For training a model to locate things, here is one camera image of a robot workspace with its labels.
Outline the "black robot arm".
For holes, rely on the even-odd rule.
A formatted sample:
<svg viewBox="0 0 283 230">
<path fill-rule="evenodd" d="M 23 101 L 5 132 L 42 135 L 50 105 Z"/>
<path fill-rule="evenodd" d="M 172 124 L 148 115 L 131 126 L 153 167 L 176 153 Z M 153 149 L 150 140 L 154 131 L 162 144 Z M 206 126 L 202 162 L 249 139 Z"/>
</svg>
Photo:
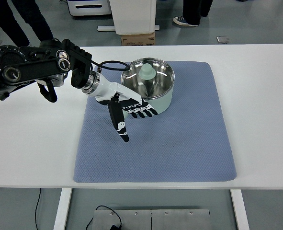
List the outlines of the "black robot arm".
<svg viewBox="0 0 283 230">
<path fill-rule="evenodd" d="M 50 102 L 57 101 L 56 87 L 63 85 L 72 71 L 71 85 L 84 87 L 89 79 L 92 55 L 70 40 L 45 40 L 39 47 L 0 46 L 0 100 L 32 83 Z"/>
</svg>

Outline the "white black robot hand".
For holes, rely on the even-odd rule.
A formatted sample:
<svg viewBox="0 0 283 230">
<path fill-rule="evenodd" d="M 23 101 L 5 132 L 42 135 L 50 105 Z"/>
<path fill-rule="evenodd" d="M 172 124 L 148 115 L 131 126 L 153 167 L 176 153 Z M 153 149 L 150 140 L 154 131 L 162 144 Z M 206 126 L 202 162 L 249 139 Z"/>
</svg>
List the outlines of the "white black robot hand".
<svg viewBox="0 0 283 230">
<path fill-rule="evenodd" d="M 158 112 L 155 108 L 135 91 L 116 82 L 108 81 L 102 74 L 97 74 L 98 86 L 93 86 L 90 96 L 95 97 L 98 103 L 106 105 L 113 127 L 124 142 L 129 141 L 125 126 L 124 113 L 132 117 L 152 117 Z"/>
</svg>

